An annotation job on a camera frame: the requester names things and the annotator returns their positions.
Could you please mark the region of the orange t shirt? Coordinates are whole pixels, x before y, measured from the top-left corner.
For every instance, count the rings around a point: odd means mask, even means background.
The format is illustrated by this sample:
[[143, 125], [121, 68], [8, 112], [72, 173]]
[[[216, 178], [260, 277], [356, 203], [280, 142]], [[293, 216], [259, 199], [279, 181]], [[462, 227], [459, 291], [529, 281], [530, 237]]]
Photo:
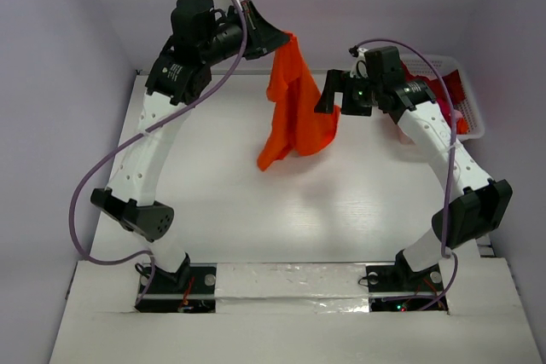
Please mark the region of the orange t shirt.
[[310, 156], [330, 145], [337, 134], [340, 108], [330, 114], [315, 113], [321, 93], [299, 48], [298, 38], [289, 33], [289, 42], [274, 55], [266, 90], [275, 104], [271, 130], [257, 157], [257, 167], [267, 170], [291, 152]]

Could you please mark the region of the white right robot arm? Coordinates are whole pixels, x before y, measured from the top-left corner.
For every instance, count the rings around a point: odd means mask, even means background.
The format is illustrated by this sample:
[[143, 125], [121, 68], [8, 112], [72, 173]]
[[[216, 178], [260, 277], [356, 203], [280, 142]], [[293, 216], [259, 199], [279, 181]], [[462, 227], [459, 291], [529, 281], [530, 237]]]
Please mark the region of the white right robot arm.
[[349, 52], [356, 59], [353, 68], [327, 72], [316, 113], [332, 113], [336, 94], [344, 115], [369, 116], [378, 108], [421, 150], [444, 191], [444, 207], [432, 216], [430, 229], [393, 264], [369, 265], [363, 277], [371, 292], [418, 292], [441, 260], [499, 227], [513, 189], [474, 161], [429, 83], [407, 74], [397, 47], [356, 45]]

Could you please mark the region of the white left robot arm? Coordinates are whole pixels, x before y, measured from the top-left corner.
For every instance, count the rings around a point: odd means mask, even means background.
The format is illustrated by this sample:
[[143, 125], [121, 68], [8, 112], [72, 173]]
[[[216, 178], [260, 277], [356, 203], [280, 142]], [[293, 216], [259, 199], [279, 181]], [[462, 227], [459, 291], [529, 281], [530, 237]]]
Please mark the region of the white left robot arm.
[[242, 55], [248, 61], [279, 49], [289, 36], [269, 23], [252, 0], [217, 7], [214, 0], [177, 0], [171, 12], [172, 34], [152, 65], [137, 123], [141, 138], [125, 151], [105, 188], [90, 201], [124, 230], [156, 245], [153, 270], [169, 291], [189, 281], [189, 255], [172, 226], [175, 213], [156, 199], [163, 166], [187, 113], [157, 130], [149, 127], [198, 100], [212, 81], [212, 66]]

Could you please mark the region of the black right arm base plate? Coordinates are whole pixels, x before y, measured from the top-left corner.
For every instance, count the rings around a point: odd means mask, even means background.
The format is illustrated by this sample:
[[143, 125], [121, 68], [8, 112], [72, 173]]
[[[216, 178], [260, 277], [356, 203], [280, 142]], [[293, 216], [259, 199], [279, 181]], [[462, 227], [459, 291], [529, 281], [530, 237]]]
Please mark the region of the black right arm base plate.
[[368, 290], [372, 312], [418, 311], [444, 290], [443, 277], [437, 264], [408, 277], [394, 264], [367, 265], [358, 284]]

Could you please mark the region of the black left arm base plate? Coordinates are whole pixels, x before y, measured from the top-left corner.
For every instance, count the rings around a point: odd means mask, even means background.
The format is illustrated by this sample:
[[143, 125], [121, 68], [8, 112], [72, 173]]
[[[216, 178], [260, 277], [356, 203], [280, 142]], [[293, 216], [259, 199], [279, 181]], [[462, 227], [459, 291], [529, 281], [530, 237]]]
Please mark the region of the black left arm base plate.
[[141, 313], [214, 313], [216, 275], [216, 264], [192, 263], [189, 278], [184, 279], [182, 287], [177, 287], [165, 272], [157, 269], [148, 291], [135, 309]]

